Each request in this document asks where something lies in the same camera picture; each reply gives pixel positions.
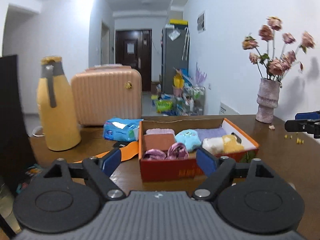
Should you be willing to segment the yellow white plush toy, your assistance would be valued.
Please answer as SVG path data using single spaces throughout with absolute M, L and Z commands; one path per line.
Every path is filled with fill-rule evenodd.
M 237 153 L 245 149 L 233 134 L 216 138 L 205 138 L 202 142 L 202 148 L 212 155 Z

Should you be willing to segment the purple knitted pouch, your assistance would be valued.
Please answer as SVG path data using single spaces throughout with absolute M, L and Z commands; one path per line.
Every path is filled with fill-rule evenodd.
M 206 138 L 219 138 L 227 134 L 223 128 L 195 129 L 195 131 L 201 142 Z

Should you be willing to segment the light blue plush toy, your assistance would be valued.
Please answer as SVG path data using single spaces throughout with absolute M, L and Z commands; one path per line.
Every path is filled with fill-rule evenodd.
M 198 132 L 194 129 L 186 129 L 175 135 L 176 142 L 183 143 L 188 152 L 193 152 L 202 144 Z

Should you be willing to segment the pink satin scrunchie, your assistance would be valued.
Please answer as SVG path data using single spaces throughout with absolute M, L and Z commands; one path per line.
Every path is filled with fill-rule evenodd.
M 185 144 L 176 142 L 172 144 L 167 151 L 159 149 L 147 150 L 144 153 L 143 158 L 147 160 L 183 160 L 189 158 L 189 152 L 187 151 Z

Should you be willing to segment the brick red sponge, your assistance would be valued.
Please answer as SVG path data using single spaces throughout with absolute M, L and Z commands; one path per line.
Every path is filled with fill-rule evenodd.
M 167 151 L 175 142 L 175 136 L 172 133 L 146 134 L 143 137 L 143 150 L 156 149 Z

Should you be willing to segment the lilac towel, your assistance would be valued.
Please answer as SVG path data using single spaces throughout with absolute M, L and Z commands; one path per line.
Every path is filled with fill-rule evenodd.
M 145 134 L 146 135 L 150 135 L 150 134 L 173 134 L 173 135 L 175 135 L 175 131 L 173 129 L 169 129 L 169 128 L 153 128 L 153 129 L 148 129 Z

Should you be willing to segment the pink ceramic vase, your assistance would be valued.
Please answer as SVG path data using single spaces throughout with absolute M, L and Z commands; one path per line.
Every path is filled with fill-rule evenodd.
M 278 81 L 261 79 L 257 94 L 258 111 L 256 120 L 265 124 L 271 124 L 274 110 L 278 107 L 280 83 Z

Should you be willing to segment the blue wet wipes pack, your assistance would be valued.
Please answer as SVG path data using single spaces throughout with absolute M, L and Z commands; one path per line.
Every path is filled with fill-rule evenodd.
M 103 138 L 112 141 L 138 141 L 142 119 L 111 118 L 103 127 Z

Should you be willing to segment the yellow thermos jug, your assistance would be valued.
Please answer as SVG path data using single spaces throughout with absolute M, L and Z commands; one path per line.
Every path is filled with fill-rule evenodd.
M 41 60 L 37 106 L 47 147 L 66 151 L 81 141 L 71 85 L 63 71 L 62 57 Z

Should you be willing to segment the red orange cardboard box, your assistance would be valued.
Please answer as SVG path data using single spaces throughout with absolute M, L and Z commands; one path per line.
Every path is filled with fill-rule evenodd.
M 188 128 L 223 128 L 227 133 L 234 132 L 242 140 L 245 148 L 242 152 L 227 154 L 237 162 L 249 163 L 259 150 L 259 144 L 253 138 L 226 118 L 196 119 L 191 116 L 181 120 L 143 120 L 139 125 L 138 141 L 140 174 L 143 182 L 171 181 L 203 175 L 203 171 L 196 163 L 196 150 L 191 152 L 191 156 L 186 160 L 144 160 L 143 137 L 148 129 L 153 128 L 169 128 L 173 129 L 175 133 Z

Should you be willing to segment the dried pink roses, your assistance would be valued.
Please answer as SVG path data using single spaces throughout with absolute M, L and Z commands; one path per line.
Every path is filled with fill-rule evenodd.
M 289 32 L 283 32 L 283 22 L 276 16 L 266 19 L 258 31 L 258 38 L 248 34 L 241 43 L 249 51 L 249 61 L 257 66 L 261 78 L 282 83 L 294 66 L 300 71 L 304 66 L 297 59 L 300 51 L 304 54 L 316 46 L 313 36 L 304 31 L 300 39 Z

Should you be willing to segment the blue snack wrapper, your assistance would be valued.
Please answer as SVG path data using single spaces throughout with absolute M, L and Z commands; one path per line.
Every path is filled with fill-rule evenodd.
M 38 176 L 43 171 L 43 168 L 39 164 L 34 164 L 33 166 L 27 168 L 23 174 L 22 179 L 19 181 L 16 193 L 20 194 L 30 183 L 31 181 Z

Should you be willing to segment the pink ribbed suitcase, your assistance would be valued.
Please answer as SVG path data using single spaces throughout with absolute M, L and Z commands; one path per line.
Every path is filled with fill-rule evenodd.
M 102 126 L 113 117 L 142 116 L 142 77 L 129 66 L 87 69 L 72 77 L 71 88 L 82 126 Z

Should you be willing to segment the black paper shopping bag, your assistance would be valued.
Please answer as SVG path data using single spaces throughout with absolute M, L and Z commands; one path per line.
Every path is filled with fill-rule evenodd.
M 37 163 L 25 129 L 17 63 L 17 55 L 1 57 L 1 177 L 14 195 L 28 168 Z

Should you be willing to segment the green detergent bag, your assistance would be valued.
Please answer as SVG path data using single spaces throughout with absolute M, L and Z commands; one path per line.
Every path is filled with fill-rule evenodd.
M 172 110 L 172 101 L 171 100 L 157 100 L 155 102 L 156 111 L 158 113 L 167 112 Z

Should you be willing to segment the dark entrance door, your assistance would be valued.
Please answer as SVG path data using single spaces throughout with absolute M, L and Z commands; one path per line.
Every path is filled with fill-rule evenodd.
M 131 66 L 142 77 L 142 91 L 151 91 L 152 30 L 116 30 L 116 63 Z

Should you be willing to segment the grey refrigerator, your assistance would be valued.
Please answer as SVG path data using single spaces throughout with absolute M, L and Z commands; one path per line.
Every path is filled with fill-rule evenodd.
M 188 26 L 167 24 L 162 29 L 162 70 L 161 87 L 165 94 L 173 93 L 173 78 L 176 70 L 185 69 L 188 72 L 187 44 L 185 39 Z

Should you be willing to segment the yellow box on fridge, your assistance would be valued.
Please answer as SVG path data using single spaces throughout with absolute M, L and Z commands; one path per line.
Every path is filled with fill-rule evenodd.
M 186 25 L 188 26 L 188 21 L 186 20 L 178 20 L 178 19 L 170 19 L 169 24 L 173 25 Z

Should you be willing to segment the wall electrical panel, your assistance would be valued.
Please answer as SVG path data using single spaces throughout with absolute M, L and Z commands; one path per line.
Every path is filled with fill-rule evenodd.
M 205 12 L 203 11 L 202 13 L 199 14 L 197 18 L 197 31 L 199 33 L 205 31 L 206 29 L 206 15 Z

